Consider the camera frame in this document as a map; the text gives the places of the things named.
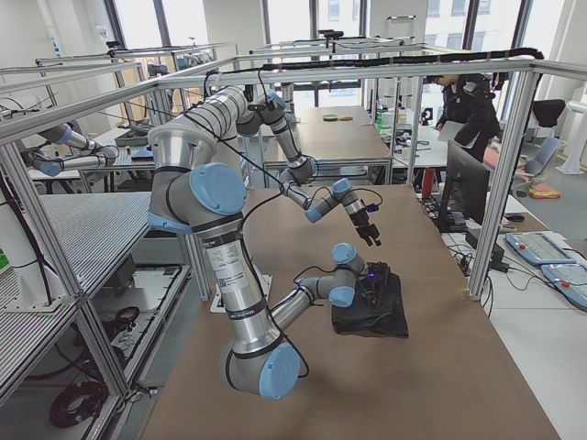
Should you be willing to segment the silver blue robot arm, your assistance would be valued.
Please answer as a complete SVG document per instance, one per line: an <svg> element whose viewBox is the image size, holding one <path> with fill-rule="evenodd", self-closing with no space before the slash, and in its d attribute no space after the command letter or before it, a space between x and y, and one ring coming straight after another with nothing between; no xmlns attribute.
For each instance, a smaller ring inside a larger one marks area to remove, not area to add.
<svg viewBox="0 0 587 440"><path fill-rule="evenodd" d="M377 206L365 204L348 180L336 181L321 198L310 196L302 189L302 185L314 175L315 166L297 147L284 107L274 94L266 92L259 101L251 103L244 90L230 86L185 112L183 118L199 139L211 140L214 147L228 149L231 147L227 141L230 130L246 136L262 125L270 127L287 158L287 167L276 179L280 194L303 208L312 223L341 205L368 245L381 244L377 226L369 217ZM195 233L242 219L246 190L242 180L228 165L209 160L175 183L177 188L173 195L183 209L182 219L189 222Z"/></svg>
<svg viewBox="0 0 587 440"><path fill-rule="evenodd" d="M374 281L377 271L351 244L339 243L331 252L331 273L298 280L271 308L244 247L247 190L235 170L213 160L220 138L176 122L149 132L155 176L148 221L153 228L202 240L235 332L224 355L226 382L237 391L279 400L294 389L304 362L285 329L319 300L350 307L358 283Z"/></svg>

